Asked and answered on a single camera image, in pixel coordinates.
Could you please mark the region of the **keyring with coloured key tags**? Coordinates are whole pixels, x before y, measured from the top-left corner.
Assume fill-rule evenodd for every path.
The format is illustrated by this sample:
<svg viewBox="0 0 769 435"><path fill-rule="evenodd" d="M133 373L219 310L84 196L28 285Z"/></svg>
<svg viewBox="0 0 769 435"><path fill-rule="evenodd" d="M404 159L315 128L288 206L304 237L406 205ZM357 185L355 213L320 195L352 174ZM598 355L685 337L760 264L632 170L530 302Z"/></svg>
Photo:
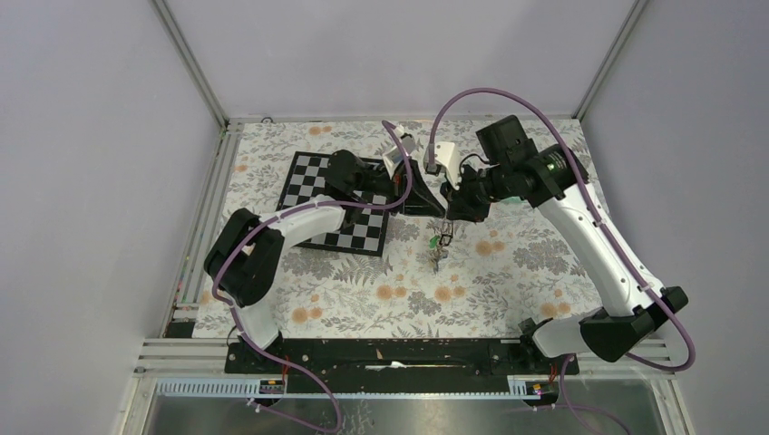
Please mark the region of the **keyring with coloured key tags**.
<svg viewBox="0 0 769 435"><path fill-rule="evenodd" d="M448 247L454 237L454 223L451 220L443 219L434 230L435 234L428 243L427 259L430 269L437 274L440 270L440 263L448 256Z"/></svg>

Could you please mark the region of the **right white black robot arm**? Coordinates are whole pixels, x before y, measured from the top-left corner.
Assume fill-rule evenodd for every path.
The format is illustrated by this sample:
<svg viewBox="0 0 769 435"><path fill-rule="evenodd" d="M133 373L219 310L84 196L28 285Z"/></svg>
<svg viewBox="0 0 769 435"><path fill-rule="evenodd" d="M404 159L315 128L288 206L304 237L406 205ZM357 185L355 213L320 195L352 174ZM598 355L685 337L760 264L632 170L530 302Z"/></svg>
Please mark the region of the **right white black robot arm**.
<svg viewBox="0 0 769 435"><path fill-rule="evenodd" d="M521 364L545 372L556 357L591 352L613 363L689 299L665 286L642 264L599 205L588 172L569 149L538 150L519 119L508 116L476 133L489 165L473 169L452 142L438 142L428 156L446 181L441 193L450 220L481 222L493 203L518 197L537 209L561 234L599 292L601 305L583 316L528 320L521 325Z"/></svg>

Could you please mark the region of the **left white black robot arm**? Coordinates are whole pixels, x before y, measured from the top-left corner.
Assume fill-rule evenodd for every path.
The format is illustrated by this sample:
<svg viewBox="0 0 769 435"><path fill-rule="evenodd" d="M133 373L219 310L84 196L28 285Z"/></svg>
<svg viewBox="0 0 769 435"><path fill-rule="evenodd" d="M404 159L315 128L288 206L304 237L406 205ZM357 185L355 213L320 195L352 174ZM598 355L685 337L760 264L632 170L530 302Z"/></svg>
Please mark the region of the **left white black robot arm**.
<svg viewBox="0 0 769 435"><path fill-rule="evenodd" d="M212 294L234 312L237 329L250 343L247 361L259 372L278 367L279 327L266 296L283 254L312 237L351 227L365 211L438 218L445 209L409 158L389 170L348 150L330 155L321 194L263 217L236 210L204 261Z"/></svg>

